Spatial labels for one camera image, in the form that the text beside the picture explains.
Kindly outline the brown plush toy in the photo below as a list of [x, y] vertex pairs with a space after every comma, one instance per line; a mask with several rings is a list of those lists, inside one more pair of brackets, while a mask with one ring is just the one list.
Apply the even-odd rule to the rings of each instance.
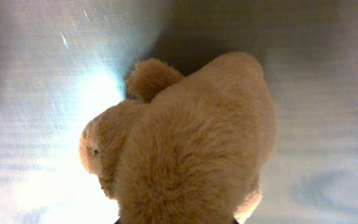
[[150, 58], [129, 97], [82, 130], [78, 153], [121, 223], [244, 223], [262, 200], [260, 173], [277, 136], [261, 64], [222, 54], [191, 75]]

